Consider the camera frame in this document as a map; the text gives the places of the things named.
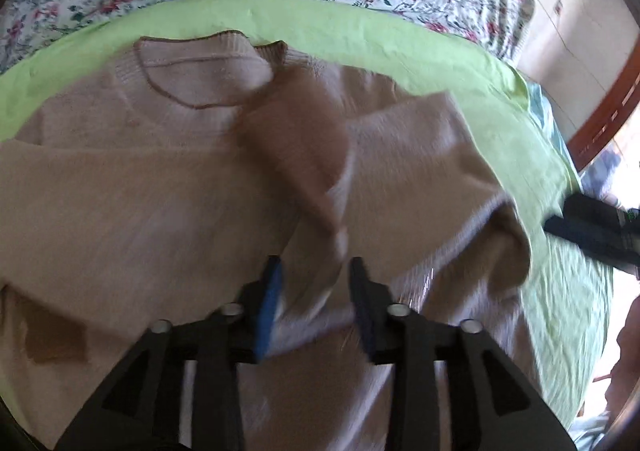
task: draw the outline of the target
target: lime green fabric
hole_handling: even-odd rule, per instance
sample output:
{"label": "lime green fabric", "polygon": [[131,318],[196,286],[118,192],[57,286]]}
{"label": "lime green fabric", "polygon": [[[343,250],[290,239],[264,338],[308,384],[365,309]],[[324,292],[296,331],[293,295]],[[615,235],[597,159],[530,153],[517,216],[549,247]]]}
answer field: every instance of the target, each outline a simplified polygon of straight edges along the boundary
{"label": "lime green fabric", "polygon": [[602,353],[612,272],[546,238],[542,221],[568,190],[578,189],[575,173],[529,116],[520,75],[471,42],[318,0],[167,2],[75,32],[0,76],[0,138],[140,36],[196,38],[231,28],[255,43],[284,40],[316,57],[385,73],[416,94],[452,90],[530,237],[532,269],[522,299],[545,400],[568,425]]}

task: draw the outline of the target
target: white wall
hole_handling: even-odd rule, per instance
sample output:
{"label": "white wall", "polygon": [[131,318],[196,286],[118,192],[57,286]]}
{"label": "white wall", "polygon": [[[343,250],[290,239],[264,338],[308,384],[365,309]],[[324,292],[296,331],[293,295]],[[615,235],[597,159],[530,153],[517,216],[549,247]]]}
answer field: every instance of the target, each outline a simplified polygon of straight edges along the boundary
{"label": "white wall", "polygon": [[536,0],[518,68],[551,96],[566,140],[616,81],[639,28],[622,0]]}

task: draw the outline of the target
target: brown trim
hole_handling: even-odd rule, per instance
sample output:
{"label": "brown trim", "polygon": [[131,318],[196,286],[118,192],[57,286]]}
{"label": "brown trim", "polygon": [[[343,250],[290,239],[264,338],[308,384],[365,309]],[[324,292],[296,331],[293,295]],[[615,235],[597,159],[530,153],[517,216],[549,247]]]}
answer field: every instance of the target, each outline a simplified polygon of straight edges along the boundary
{"label": "brown trim", "polygon": [[578,171],[609,143],[640,102],[640,38],[600,106],[567,142]]}

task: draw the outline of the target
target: knit sweater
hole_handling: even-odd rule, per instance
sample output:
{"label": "knit sweater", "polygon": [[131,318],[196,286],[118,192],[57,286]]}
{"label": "knit sweater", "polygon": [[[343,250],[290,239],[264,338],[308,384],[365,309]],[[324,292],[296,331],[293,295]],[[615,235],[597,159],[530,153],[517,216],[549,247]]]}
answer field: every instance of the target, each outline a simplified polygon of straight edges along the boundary
{"label": "knit sweater", "polygon": [[0,179],[0,365],[49,447],[152,321],[202,319],[268,254],[286,286],[239,374],[249,450],[382,449],[351,256],[430,319],[481,320],[537,385],[526,235],[448,93],[235,31],[142,38],[2,143]]}

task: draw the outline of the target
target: screw head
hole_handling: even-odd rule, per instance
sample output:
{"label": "screw head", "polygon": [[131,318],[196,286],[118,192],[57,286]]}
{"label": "screw head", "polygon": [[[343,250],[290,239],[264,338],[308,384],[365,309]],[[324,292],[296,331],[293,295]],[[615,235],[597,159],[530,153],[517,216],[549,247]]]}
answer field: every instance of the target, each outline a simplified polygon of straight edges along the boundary
{"label": "screw head", "polygon": [[407,317],[411,309],[404,303],[392,303],[386,307],[386,313],[392,317]]}
{"label": "screw head", "polygon": [[171,324],[171,322],[167,321],[166,319],[159,319],[151,323],[149,330],[151,330],[151,332],[153,332],[154,334],[164,334],[166,332],[169,332],[172,326],[173,325]]}
{"label": "screw head", "polygon": [[244,314],[244,307],[239,303],[226,303],[220,307],[220,314],[227,317],[235,317]]}
{"label": "screw head", "polygon": [[482,323],[477,319],[465,319],[460,323],[460,328],[462,328],[463,332],[466,332],[467,334],[479,334],[484,330]]}

